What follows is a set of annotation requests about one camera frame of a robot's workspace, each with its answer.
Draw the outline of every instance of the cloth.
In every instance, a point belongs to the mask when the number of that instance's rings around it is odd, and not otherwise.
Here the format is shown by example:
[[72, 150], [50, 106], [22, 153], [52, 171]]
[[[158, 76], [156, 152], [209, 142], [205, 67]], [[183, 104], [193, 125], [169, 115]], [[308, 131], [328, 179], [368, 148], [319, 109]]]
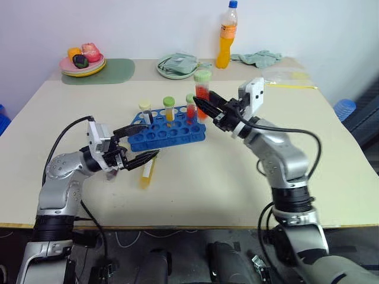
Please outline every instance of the cloth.
[[253, 65], [257, 68], [266, 68], [274, 65], [276, 62], [282, 60], [280, 53], [271, 53], [268, 50], [262, 50], [254, 54], [232, 54], [231, 59], [233, 61], [241, 61], [248, 65]]

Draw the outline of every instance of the yellow cap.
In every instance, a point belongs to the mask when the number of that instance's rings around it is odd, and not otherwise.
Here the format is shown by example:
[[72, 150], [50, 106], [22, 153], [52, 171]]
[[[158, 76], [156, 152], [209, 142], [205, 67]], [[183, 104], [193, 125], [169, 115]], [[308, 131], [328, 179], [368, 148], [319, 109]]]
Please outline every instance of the yellow cap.
[[150, 109], [152, 107], [152, 104], [150, 103], [148, 99], [142, 99], [140, 103], [138, 104], [138, 106], [140, 107], [142, 111], [145, 111], [147, 109]]

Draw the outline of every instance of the table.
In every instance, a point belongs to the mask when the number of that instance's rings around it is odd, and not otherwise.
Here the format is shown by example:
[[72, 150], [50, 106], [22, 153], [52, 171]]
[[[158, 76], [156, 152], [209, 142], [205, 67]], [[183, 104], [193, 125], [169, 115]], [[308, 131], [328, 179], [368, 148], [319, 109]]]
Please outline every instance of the table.
[[[297, 66], [292, 59], [279, 63]], [[34, 224], [46, 157], [59, 133], [73, 120], [93, 115], [111, 130], [129, 124], [139, 111], [140, 98], [153, 108], [164, 96], [185, 105], [194, 91], [191, 78], [167, 80], [153, 69], [153, 60], [136, 60], [136, 72], [116, 85], [64, 85], [59, 72], [30, 99], [0, 138], [0, 227], [31, 228]], [[252, 66], [231, 62], [214, 71], [212, 90], [229, 99], [238, 86], [260, 76]], [[257, 113], [277, 126], [315, 132], [323, 142], [319, 167], [309, 182], [317, 198], [324, 227], [379, 224], [379, 177], [350, 133], [317, 89], [266, 87], [265, 102]], [[230, 133], [206, 122], [206, 140], [163, 148], [150, 187], [138, 188], [142, 169], [121, 171], [108, 182], [103, 173], [86, 180], [83, 200], [105, 228], [254, 228], [271, 190], [255, 169], [257, 158]], [[72, 128], [56, 154], [87, 145], [86, 123]], [[293, 143], [312, 162], [316, 143], [303, 134], [290, 134]], [[79, 216], [84, 217], [82, 209]], [[81, 227], [93, 227], [89, 221]]]

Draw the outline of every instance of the bottle cap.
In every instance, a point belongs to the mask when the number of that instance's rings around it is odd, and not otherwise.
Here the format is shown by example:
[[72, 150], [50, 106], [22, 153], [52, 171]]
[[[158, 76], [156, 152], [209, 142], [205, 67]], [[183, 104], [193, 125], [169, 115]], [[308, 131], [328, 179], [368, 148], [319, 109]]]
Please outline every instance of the bottle cap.
[[138, 104], [138, 106], [140, 107], [140, 109], [142, 111], [145, 111], [145, 110], [150, 109], [152, 107], [152, 105], [148, 99], [142, 99], [140, 101], [140, 103]]
[[211, 77], [212, 77], [212, 72], [205, 69], [196, 71], [194, 75], [195, 81], [199, 83], [211, 81]]
[[193, 93], [189, 93], [187, 96], [185, 96], [185, 101], [188, 102], [189, 104], [193, 104], [195, 101], [194, 101], [194, 94]]
[[229, 1], [229, 8], [237, 8], [238, 2], [235, 0]]
[[167, 96], [163, 99], [163, 104], [165, 107], [173, 107], [175, 105], [175, 99], [171, 96]]

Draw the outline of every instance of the bottle label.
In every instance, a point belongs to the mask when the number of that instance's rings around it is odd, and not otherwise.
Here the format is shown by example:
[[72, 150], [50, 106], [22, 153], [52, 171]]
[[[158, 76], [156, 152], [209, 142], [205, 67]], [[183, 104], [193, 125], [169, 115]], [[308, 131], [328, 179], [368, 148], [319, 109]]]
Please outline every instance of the bottle label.
[[220, 37], [231, 39], [236, 35], [237, 26], [236, 25], [221, 25]]

